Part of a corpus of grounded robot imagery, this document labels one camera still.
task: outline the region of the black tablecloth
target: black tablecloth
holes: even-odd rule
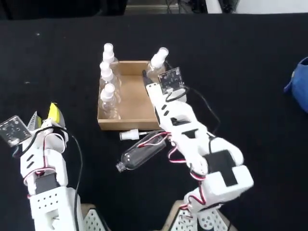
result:
[[[113,231],[160,229],[175,200],[197,186],[166,152],[119,174],[115,164],[132,141],[100,131],[97,92],[102,48],[120,60],[148,60],[161,46],[188,86],[201,91],[221,119],[218,135],[237,145],[255,185],[222,208],[240,230],[301,225],[305,206],[308,116],[282,89],[308,54],[308,15],[155,15],[0,22],[0,121],[57,102],[79,139],[85,170],[80,196]],[[198,119],[213,129],[203,102],[189,94]],[[33,230],[19,161],[0,141],[2,230]],[[73,141],[64,154],[69,184],[79,169]]]

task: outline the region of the open cardboard tray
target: open cardboard tray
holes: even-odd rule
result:
[[[153,106],[146,93],[142,71],[148,61],[121,61],[121,103],[118,106],[121,119],[106,119],[98,107],[97,122],[102,130],[159,129]]]

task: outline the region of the plastic bottle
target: plastic bottle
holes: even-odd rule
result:
[[[146,75],[153,82],[158,82],[158,75],[164,73],[166,71],[165,68],[165,60],[169,51],[165,47],[161,47],[156,53],[151,61],[148,63],[148,67],[146,69]]]
[[[115,58],[114,46],[111,43],[106,43],[104,45],[103,61],[110,64],[110,67],[115,77],[118,79],[120,87],[122,82],[121,82],[121,73],[119,69],[119,60]]]
[[[157,136],[150,140],[153,136],[157,135],[162,131],[153,131],[140,140],[138,143],[127,149],[121,156],[121,161],[116,165],[116,168],[119,172],[123,172],[124,170],[134,170],[148,161],[151,157],[153,157],[156,153],[161,151],[166,147],[166,142],[162,141],[164,137]],[[138,145],[148,141],[147,143],[156,144],[149,145],[138,148]]]
[[[114,93],[114,85],[108,83],[100,94],[99,108],[103,110],[106,119],[121,118],[117,110],[118,104]]]
[[[120,83],[110,68],[110,64],[102,61],[100,64],[101,68],[101,78],[100,78],[100,88],[104,89],[106,84],[111,83],[115,87],[115,95],[117,98],[118,103],[121,102],[121,93],[120,93]]]

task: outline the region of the robotic arm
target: robotic arm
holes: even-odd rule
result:
[[[196,220],[197,213],[216,209],[233,200],[254,184],[248,168],[243,165],[242,152],[223,138],[215,137],[201,124],[191,106],[185,101],[167,100],[179,95],[180,90],[164,94],[159,83],[144,81],[155,110],[159,126],[170,133],[174,149],[185,158],[191,176],[199,181],[199,187],[184,196],[181,209],[188,210],[189,219]]]
[[[65,129],[62,113],[53,103],[43,122],[35,112],[27,127],[17,116],[0,125],[0,135],[16,147],[13,156],[20,157],[36,231],[85,230],[80,197],[75,189],[67,188],[62,156],[68,142]]]

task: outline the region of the black cable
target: black cable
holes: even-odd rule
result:
[[[45,130],[48,130],[48,129],[59,129],[61,131],[66,132],[71,138],[73,138],[73,140],[75,140],[77,148],[78,148],[78,151],[79,151],[80,170],[79,170],[78,182],[77,182],[76,192],[75,192],[75,197],[74,197],[74,219],[75,219],[75,226],[76,226],[76,231],[79,231],[78,217],[77,217],[77,201],[78,201],[78,189],[79,189],[81,175],[82,175],[82,169],[83,169],[83,160],[82,160],[82,150],[80,148],[80,145],[79,145],[78,140],[76,139],[76,137],[70,131],[68,131],[68,130],[62,128],[62,127],[49,126],[49,127],[46,127],[46,128],[42,128],[41,130],[38,130],[36,133],[34,133],[32,141],[26,147],[26,149],[23,152],[21,152],[21,154],[19,154],[19,156],[14,155],[14,157],[17,158],[17,157],[21,157],[22,155],[24,155],[31,148],[31,146],[34,144],[35,139],[37,138],[38,134],[43,132],[43,131],[45,131]]]
[[[8,3],[6,2],[6,0],[0,0],[1,4],[2,4],[2,7],[3,7],[3,10],[4,10],[4,13],[5,13],[5,16],[8,20],[12,20],[13,19],[13,16],[12,16],[12,12],[9,8],[9,5]]]
[[[207,108],[209,109],[209,111],[212,113],[213,117],[217,120],[217,125],[215,127],[215,129],[213,130],[213,134],[215,135],[216,131],[218,130],[219,126],[220,126],[220,118],[216,115],[216,113],[213,111],[213,109],[210,107],[210,105],[208,104],[207,100],[203,97],[203,95],[198,92],[196,89],[194,88],[190,88],[190,90],[192,90],[194,93],[196,93],[206,104]]]
[[[181,13],[181,0],[178,0],[179,13]]]
[[[229,221],[229,225],[228,225],[228,228],[227,228],[227,231],[230,231],[230,229],[231,229],[231,221]]]
[[[169,102],[178,100],[179,98],[182,98],[182,97],[183,97],[184,95],[186,95],[186,94],[188,93],[188,91],[189,91],[189,88],[188,88],[188,87],[184,87],[184,89],[185,89],[185,91],[184,91],[182,94],[180,94],[180,95],[178,95],[177,97],[174,97],[174,98],[172,98],[172,99],[169,99],[169,97],[172,95],[172,92],[170,92],[170,93],[168,94],[168,96],[166,97],[166,102],[169,103]]]
[[[167,13],[172,13],[171,9],[170,9],[170,4],[171,2],[168,2],[168,0],[165,0],[166,5],[167,5]]]
[[[179,98],[183,97],[184,95],[186,95],[188,93],[188,91],[192,90],[195,94],[197,94],[206,104],[207,108],[209,109],[209,111],[211,112],[211,114],[213,115],[213,117],[217,120],[217,125],[215,127],[215,129],[213,130],[213,134],[215,135],[216,131],[218,130],[219,126],[220,126],[220,118],[216,115],[216,113],[213,111],[213,109],[210,107],[210,105],[208,104],[207,100],[203,97],[203,95],[198,92],[196,89],[194,88],[190,88],[190,87],[187,87],[185,86],[184,87],[185,91],[178,95],[177,97],[174,97],[172,99],[169,99],[169,97],[172,95],[172,92],[169,93],[169,95],[166,97],[166,102],[169,103],[169,102],[172,102],[172,101],[175,101],[175,100],[178,100]]]

